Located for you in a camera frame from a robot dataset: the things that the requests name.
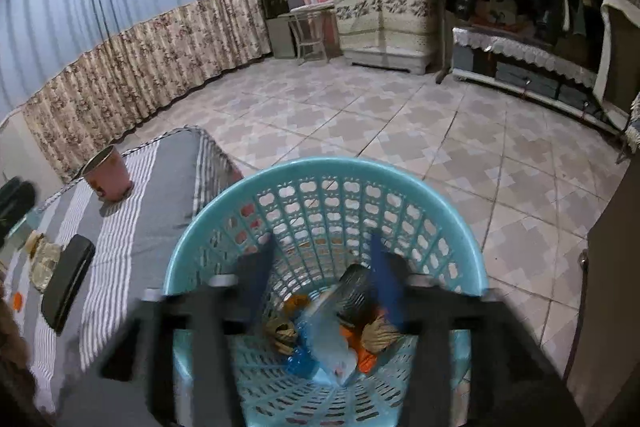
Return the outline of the printed snack wrapper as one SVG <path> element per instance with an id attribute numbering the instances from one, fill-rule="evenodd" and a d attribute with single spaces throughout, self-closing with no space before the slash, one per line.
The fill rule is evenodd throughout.
<path id="1" fill-rule="evenodd" d="M 62 247 L 50 243 L 47 239 L 39 239 L 35 246 L 29 270 L 29 280 L 40 293 L 47 289 L 61 254 Z"/>

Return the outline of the brown paper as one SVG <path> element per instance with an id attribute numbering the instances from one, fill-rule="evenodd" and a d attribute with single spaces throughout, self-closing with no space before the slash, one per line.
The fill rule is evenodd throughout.
<path id="1" fill-rule="evenodd" d="M 387 320 L 384 313 L 378 314 L 376 319 L 363 327 L 361 346 L 364 350 L 378 355 L 401 338 L 401 333 Z"/>
<path id="2" fill-rule="evenodd" d="M 280 355 L 289 357 L 298 346 L 299 335 L 294 323 L 283 314 L 272 314 L 264 324 L 270 345 Z"/>

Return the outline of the orange plastic cap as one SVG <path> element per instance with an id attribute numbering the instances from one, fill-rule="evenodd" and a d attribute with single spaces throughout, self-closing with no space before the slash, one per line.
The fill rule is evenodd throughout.
<path id="1" fill-rule="evenodd" d="M 13 310 L 16 312 L 20 312 L 21 309 L 23 309 L 23 303 L 24 303 L 23 295 L 19 291 L 17 291 L 17 293 L 13 295 L 13 301 L 12 301 Z"/>

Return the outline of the blue plastic bag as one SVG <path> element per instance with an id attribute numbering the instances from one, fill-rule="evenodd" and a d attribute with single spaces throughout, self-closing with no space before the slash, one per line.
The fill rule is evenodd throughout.
<path id="1" fill-rule="evenodd" d="M 311 379 L 317 373 L 319 363 L 306 343 L 299 343 L 286 358 L 284 367 L 290 375 Z"/>

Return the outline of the black mesh cup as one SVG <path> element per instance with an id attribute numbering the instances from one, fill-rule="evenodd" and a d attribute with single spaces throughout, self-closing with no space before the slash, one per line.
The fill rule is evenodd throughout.
<path id="1" fill-rule="evenodd" d="M 378 316 L 378 297 L 371 270 L 363 265 L 349 265 L 337 287 L 335 313 L 344 326 L 361 329 Z"/>

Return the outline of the orange fruit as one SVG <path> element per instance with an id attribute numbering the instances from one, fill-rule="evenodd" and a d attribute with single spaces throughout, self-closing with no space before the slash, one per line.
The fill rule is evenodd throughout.
<path id="1" fill-rule="evenodd" d="M 308 295 L 294 294 L 283 303 L 282 311 L 288 317 L 294 317 L 304 311 L 311 304 L 311 299 Z"/>

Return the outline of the white blue paper packet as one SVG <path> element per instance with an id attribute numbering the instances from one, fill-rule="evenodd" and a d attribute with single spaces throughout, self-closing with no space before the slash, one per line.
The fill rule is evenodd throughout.
<path id="1" fill-rule="evenodd" d="M 321 384 L 344 387 L 355 375 L 358 358 L 341 333 L 335 312 L 337 301 L 337 286 L 330 286 L 312 300 L 299 317 L 298 331 L 323 372 L 323 376 L 312 379 Z"/>

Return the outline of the orange plastic bag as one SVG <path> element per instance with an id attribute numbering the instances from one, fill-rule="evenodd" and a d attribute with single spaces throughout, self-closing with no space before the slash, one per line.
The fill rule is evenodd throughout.
<path id="1" fill-rule="evenodd" d="M 378 363 L 380 348 L 372 343 L 373 324 L 367 324 L 363 329 L 350 329 L 340 326 L 340 333 L 346 339 L 348 347 L 356 352 L 357 369 L 360 373 L 369 374 Z"/>

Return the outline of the black notebook case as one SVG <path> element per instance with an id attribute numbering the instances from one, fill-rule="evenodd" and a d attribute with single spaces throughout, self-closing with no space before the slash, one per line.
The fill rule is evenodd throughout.
<path id="1" fill-rule="evenodd" d="M 41 314 L 50 329 L 59 336 L 63 332 L 96 246 L 87 237 L 76 234 L 62 251 L 51 280 L 43 291 Z"/>

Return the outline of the pink metal mug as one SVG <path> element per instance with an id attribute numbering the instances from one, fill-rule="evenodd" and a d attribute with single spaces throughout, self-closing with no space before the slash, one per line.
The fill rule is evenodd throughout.
<path id="1" fill-rule="evenodd" d="M 114 145 L 96 153 L 81 169 L 80 175 L 104 202 L 119 202 L 132 187 L 124 158 Z"/>

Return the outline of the teal plastic basket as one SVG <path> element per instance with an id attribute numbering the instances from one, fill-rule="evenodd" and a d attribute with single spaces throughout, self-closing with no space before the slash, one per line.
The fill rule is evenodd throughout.
<path id="1" fill-rule="evenodd" d="M 468 225 L 422 181 L 357 158 L 311 157 L 262 170 L 213 199 L 182 234 L 164 291 L 182 294 L 235 270 L 267 235 L 279 249 L 262 303 L 270 317 L 288 298 L 318 298 L 351 265 L 367 265 L 369 233 L 412 271 L 457 293 L 480 295 L 488 280 Z M 393 426 L 416 340 L 402 338 L 372 372 L 343 386 L 288 373 L 260 329 L 230 340 L 236 387 L 251 426 Z"/>

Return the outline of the blue floral curtain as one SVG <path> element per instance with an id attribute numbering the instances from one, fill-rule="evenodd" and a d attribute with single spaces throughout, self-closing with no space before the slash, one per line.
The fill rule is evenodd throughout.
<path id="1" fill-rule="evenodd" d="M 260 0 L 1 0 L 1 110 L 70 179 L 98 150 L 270 51 Z"/>

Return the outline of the covered television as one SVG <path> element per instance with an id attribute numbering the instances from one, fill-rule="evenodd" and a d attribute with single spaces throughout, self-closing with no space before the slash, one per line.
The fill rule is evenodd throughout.
<path id="1" fill-rule="evenodd" d="M 603 39 L 593 94 L 610 118 L 626 119 L 639 93 L 639 8 L 628 0 L 603 0 Z"/>

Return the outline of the grey water dispenser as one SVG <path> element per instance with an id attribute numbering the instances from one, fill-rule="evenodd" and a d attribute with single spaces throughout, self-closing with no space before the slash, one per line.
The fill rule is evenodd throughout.
<path id="1" fill-rule="evenodd" d="M 296 46 L 288 14 L 305 4 L 304 0 L 260 0 L 264 9 L 265 21 L 271 52 L 277 58 L 296 57 Z"/>

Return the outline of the cloth covered cabinet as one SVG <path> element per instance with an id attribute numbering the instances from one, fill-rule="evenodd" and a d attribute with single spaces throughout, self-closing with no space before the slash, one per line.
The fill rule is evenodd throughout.
<path id="1" fill-rule="evenodd" d="M 439 51 L 438 0 L 333 0 L 347 62 L 423 75 Z"/>

